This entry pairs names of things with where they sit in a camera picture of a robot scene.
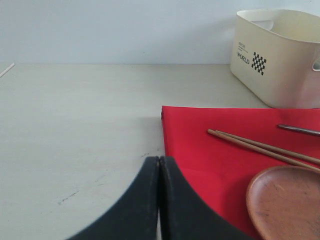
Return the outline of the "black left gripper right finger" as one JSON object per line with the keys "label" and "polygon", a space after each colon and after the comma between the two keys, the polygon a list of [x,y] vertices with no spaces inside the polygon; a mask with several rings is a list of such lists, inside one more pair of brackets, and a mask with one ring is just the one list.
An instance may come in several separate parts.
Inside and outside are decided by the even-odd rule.
{"label": "black left gripper right finger", "polygon": [[201,199],[170,156],[159,159],[159,219],[163,240],[252,239]]}

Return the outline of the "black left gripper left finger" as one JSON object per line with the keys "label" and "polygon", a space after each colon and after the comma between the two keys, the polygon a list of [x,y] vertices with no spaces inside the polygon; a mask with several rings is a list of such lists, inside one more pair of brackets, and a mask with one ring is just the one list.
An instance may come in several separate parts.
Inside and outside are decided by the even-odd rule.
{"label": "black left gripper left finger", "polygon": [[158,224],[159,157],[147,157],[125,193],[71,240],[155,240]]}

